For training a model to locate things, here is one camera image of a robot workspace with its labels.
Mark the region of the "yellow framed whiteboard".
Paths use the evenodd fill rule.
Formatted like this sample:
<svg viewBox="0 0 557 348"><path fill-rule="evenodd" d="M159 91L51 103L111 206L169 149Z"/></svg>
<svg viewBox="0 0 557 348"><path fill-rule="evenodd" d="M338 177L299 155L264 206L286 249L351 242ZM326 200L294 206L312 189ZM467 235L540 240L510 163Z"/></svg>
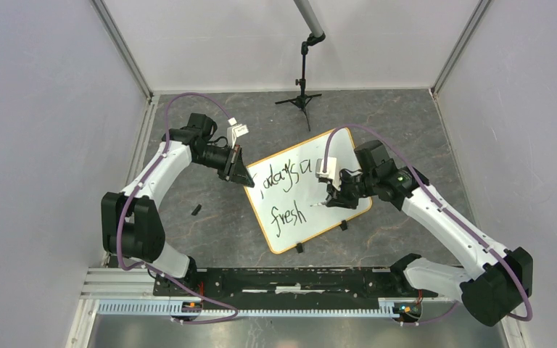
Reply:
<svg viewBox="0 0 557 348"><path fill-rule="evenodd" d="M329 154L341 167L357 170L355 145L348 129L318 136L259 160L247 169L255 187L245 189L253 212L270 251L282 254L342 222L369 211L370 198L361 199L355 210L338 207L310 207L324 202L326 184L315 177L315 164L322 158L326 143Z"/></svg>

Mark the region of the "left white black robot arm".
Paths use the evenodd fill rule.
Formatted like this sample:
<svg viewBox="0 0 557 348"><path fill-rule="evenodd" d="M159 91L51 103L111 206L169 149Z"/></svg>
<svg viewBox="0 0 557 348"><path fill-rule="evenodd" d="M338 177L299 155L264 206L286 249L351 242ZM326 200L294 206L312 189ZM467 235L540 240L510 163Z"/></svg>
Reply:
<svg viewBox="0 0 557 348"><path fill-rule="evenodd" d="M104 250L119 262L129 258L172 276L170 284L181 295L197 290L199 276L193 259L166 241L158 208L191 163L216 170L222 181L254 187L236 142L248 127L234 118L228 123L226 145L220 146L212 139L216 122L204 114L191 114L186 126L167 131L151 162L131 183L117 193L107 192L101 200Z"/></svg>

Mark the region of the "black marker cap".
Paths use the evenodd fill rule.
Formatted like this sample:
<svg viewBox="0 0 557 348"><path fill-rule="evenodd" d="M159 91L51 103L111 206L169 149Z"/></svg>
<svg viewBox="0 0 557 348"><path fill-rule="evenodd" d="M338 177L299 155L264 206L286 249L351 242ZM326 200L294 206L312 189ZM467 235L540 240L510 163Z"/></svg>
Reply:
<svg viewBox="0 0 557 348"><path fill-rule="evenodd" d="M202 208L202 205L201 205L201 204L198 204L198 205L194 208L194 210L191 212L191 214L192 214L193 216L198 215L198 214L199 214L199 211L201 210L201 208Z"/></svg>

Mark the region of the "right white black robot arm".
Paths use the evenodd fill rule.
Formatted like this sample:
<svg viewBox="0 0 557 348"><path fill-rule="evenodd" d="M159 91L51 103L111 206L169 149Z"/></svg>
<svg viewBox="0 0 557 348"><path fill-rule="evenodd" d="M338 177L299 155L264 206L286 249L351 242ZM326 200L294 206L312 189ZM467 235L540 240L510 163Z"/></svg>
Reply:
<svg viewBox="0 0 557 348"><path fill-rule="evenodd" d="M432 291L462 304L485 326L495 326L506 317L532 318L534 261L527 250L510 250L486 236L419 171L398 167L381 141L368 141L353 153L359 165L355 170L341 168L337 158L327 153L317 160L315 176L326 184L323 205L353 210L361 199L376 196L425 227L459 262L442 265L408 254L390 268L394 293Z"/></svg>

